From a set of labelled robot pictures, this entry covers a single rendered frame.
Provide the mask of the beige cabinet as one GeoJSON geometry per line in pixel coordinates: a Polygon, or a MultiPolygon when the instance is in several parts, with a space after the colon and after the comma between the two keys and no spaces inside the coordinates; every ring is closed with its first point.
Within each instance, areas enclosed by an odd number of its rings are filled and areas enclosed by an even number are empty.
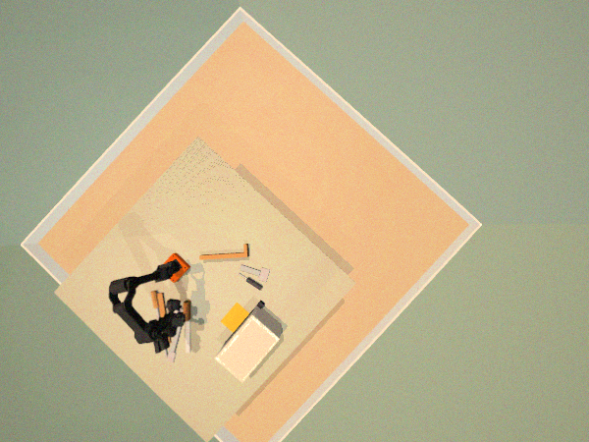
{"type": "Polygon", "coordinates": [[[264,310],[263,306],[264,302],[260,301],[248,313],[236,303],[221,320],[233,334],[214,359],[240,382],[246,379],[280,340],[282,324],[264,310]]]}

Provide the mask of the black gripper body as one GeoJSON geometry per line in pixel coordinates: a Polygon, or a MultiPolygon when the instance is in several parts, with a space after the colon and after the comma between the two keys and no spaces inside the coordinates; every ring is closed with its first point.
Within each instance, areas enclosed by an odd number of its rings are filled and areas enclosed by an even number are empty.
{"type": "Polygon", "coordinates": [[[176,332],[177,330],[175,329],[176,327],[170,327],[171,325],[171,319],[169,319],[171,317],[171,315],[174,313],[175,310],[177,310],[180,307],[180,302],[179,300],[172,300],[169,299],[166,302],[166,308],[168,310],[168,314],[165,314],[164,317],[160,317],[160,319],[165,319],[167,320],[169,326],[167,328],[167,330],[165,330],[163,333],[168,334],[169,337],[175,337],[176,336],[176,332]]]}

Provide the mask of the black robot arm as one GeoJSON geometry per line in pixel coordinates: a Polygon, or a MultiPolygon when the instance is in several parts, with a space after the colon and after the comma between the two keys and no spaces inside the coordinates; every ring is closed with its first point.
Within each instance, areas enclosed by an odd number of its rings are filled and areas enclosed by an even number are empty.
{"type": "MultiPolygon", "coordinates": [[[[139,285],[154,281],[154,283],[171,279],[173,274],[177,273],[182,266],[177,260],[157,265],[152,274],[140,277],[127,277],[112,281],[109,286],[109,301],[112,304],[113,312],[117,313],[134,331],[134,337],[139,344],[154,343],[155,353],[169,348],[170,340],[168,334],[162,333],[167,330],[169,324],[167,320],[152,320],[149,323],[138,314],[133,308],[133,299],[136,294],[136,288],[139,285]],[[118,295],[128,292],[123,303],[120,302],[118,295]]],[[[182,312],[173,313],[170,327],[183,327],[185,315],[182,312]]]]}

